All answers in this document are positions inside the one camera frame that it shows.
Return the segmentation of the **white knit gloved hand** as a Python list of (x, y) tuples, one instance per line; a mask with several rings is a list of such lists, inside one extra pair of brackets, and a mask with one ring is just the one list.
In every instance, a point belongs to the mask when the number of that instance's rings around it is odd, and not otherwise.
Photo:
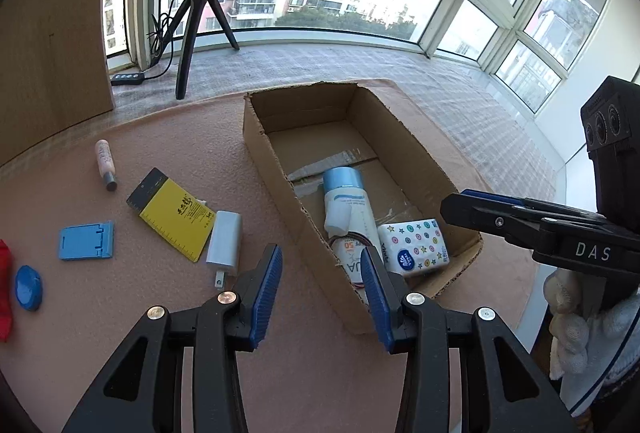
[(622, 352), (606, 381), (615, 381), (639, 359), (639, 289), (615, 289), (604, 304), (606, 280), (559, 268), (544, 281), (552, 320), (550, 378), (600, 375), (616, 351)]

